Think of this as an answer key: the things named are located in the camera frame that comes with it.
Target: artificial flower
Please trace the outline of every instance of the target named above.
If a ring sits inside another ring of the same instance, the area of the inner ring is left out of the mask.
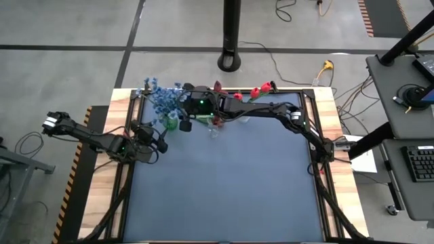
[[[240,101],[243,100],[243,94],[240,94],[240,93],[233,94],[233,97],[237,100],[240,100]]]
[[[269,92],[270,89],[271,89],[271,84],[269,82],[264,83],[264,85],[260,87],[261,92]]]
[[[250,98],[257,98],[260,95],[260,90],[255,87],[250,92]]]

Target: red artificial flower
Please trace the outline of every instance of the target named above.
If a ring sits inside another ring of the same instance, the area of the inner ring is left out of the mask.
[[[243,100],[243,94],[240,93],[233,94],[233,97],[240,101]]]
[[[220,93],[223,93],[223,94],[228,94],[227,91],[225,91],[225,90],[222,89],[222,84],[219,81],[215,82],[215,84],[214,84],[214,91],[215,92],[220,92]]]
[[[251,98],[257,98],[259,95],[260,95],[260,90],[257,87],[253,88],[250,92]]]
[[[269,82],[264,83],[264,85],[260,87],[261,92],[269,92],[270,89],[271,89],[271,84]]]
[[[219,118],[218,116],[214,116],[211,120],[213,125],[217,125],[218,127],[222,127],[223,126],[223,120],[221,118]]]

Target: blue table surface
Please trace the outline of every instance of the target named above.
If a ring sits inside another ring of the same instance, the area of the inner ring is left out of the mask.
[[[155,117],[147,102],[144,122]],[[194,121],[192,132],[170,131],[165,141],[156,164],[136,163],[125,241],[323,240],[307,141],[278,120],[226,123],[217,138]]]

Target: concrete floor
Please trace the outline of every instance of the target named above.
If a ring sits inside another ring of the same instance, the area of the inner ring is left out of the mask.
[[[138,0],[0,0],[0,45],[126,45]],[[213,0],[147,0],[138,27],[135,46],[221,47],[222,2]],[[258,41],[267,47],[389,49],[397,39],[366,35],[357,0],[335,0],[325,18],[319,18],[315,2],[299,0],[288,9],[293,22],[285,23],[274,13],[274,1],[245,0],[242,4],[240,41]],[[411,26],[433,7],[429,0],[401,0]],[[434,49],[434,39],[422,46]],[[0,134],[5,145],[30,131],[41,131],[47,111],[66,111],[82,120],[89,105],[109,104],[123,52],[62,52],[0,50]],[[365,55],[275,54],[286,79],[310,83],[324,60],[335,63],[333,87],[337,96],[368,76]],[[122,87],[138,87],[145,77],[159,77],[162,85],[175,81],[227,87],[257,86],[280,81],[268,54],[241,54],[242,67],[224,73],[213,53],[146,53],[130,57]],[[330,73],[321,84],[327,85]],[[366,93],[376,96],[374,86]],[[336,101],[342,104],[346,96]],[[352,112],[363,110],[372,100],[359,97]],[[358,116],[372,131],[386,121],[380,103]],[[347,120],[353,134],[365,134],[353,119]],[[51,176],[36,172],[20,214],[10,228],[11,243],[28,239],[49,243],[71,168],[75,144],[44,138],[45,146],[35,157],[56,165]],[[389,190],[380,184],[358,185],[370,235],[375,239],[411,243],[434,243],[434,230],[425,222],[413,222],[406,212],[387,215]],[[49,207],[35,205],[43,201]]]

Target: keyboard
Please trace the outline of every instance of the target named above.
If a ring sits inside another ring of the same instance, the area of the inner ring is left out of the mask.
[[[434,146],[401,148],[414,182],[434,182]]]

